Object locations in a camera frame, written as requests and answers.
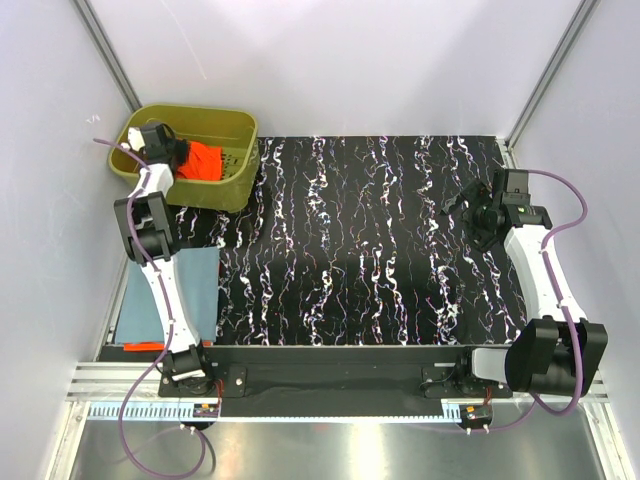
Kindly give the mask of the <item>orange t shirt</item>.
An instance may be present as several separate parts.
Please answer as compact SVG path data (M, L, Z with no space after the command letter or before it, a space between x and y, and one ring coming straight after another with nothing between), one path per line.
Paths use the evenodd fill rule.
M221 147L184 141L176 151L177 177L206 182L220 181L224 173Z

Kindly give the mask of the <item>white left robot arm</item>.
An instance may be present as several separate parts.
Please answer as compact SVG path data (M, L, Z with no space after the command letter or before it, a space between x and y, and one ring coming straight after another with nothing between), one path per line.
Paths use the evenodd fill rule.
M216 382L180 286L177 227L166 200L187 147L161 122L130 127L127 140L115 146L140 166L135 187L114 202L114 213L125 252L141 268L162 325L164 346L154 365L162 397L203 396Z

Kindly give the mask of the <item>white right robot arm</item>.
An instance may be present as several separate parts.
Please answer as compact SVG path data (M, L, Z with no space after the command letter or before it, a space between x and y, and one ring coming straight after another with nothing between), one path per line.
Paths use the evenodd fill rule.
M476 396L489 383L513 392L566 396L576 401L591 387L608 344L603 325L589 321L572 295L555 250L556 226L533 204L530 171L498 168L490 184L476 180L447 200L444 216L460 211L466 238L486 253L494 246L511 260L525 301L527 323L506 348L472 347L454 371L454 384Z

